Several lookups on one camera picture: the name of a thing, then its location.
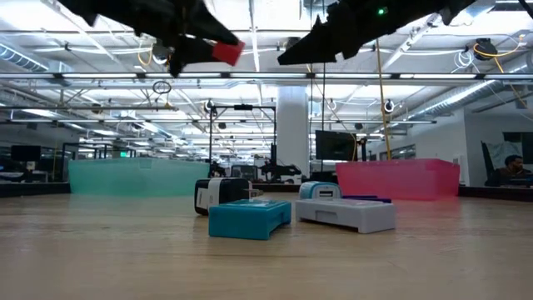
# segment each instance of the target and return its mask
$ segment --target pink plastic bin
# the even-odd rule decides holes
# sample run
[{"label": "pink plastic bin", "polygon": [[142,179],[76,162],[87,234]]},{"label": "pink plastic bin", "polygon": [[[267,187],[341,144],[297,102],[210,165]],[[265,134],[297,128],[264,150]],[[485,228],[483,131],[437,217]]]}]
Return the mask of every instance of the pink plastic bin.
[{"label": "pink plastic bin", "polygon": [[343,195],[445,200],[459,192],[459,165],[440,159],[344,162],[336,165]]}]

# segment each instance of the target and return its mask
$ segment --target computer monitor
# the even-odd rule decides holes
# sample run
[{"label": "computer monitor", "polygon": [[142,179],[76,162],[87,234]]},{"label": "computer monitor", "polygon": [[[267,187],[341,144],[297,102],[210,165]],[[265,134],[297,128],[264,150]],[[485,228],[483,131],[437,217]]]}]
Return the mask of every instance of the computer monitor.
[{"label": "computer monitor", "polygon": [[38,162],[41,159],[41,146],[12,145],[11,159],[17,162]]},{"label": "computer monitor", "polygon": [[347,132],[316,130],[316,159],[356,161],[357,145]]}]

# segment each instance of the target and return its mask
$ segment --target pillar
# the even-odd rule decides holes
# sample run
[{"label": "pillar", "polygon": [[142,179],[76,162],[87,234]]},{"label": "pillar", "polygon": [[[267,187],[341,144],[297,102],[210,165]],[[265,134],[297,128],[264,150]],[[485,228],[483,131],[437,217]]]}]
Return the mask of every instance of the pillar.
[{"label": "pillar", "polygon": [[279,87],[277,96],[277,163],[296,165],[309,177],[309,105],[306,87]]}]

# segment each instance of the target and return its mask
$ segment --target teal plastic bin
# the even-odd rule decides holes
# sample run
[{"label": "teal plastic bin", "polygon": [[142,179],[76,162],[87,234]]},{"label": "teal plastic bin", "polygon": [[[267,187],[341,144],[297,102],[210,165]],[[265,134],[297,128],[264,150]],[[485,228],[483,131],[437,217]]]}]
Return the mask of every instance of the teal plastic bin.
[{"label": "teal plastic bin", "polygon": [[71,191],[80,195],[119,197],[193,196],[209,164],[156,158],[71,161]]}]

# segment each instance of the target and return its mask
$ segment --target desk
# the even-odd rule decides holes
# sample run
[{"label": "desk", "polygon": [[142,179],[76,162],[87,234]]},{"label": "desk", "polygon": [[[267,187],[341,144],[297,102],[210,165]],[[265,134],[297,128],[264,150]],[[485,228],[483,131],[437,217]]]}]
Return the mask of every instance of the desk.
[{"label": "desk", "polygon": [[293,222],[263,242],[209,238],[191,198],[6,198],[2,300],[531,299],[529,203],[396,205],[395,231]]}]

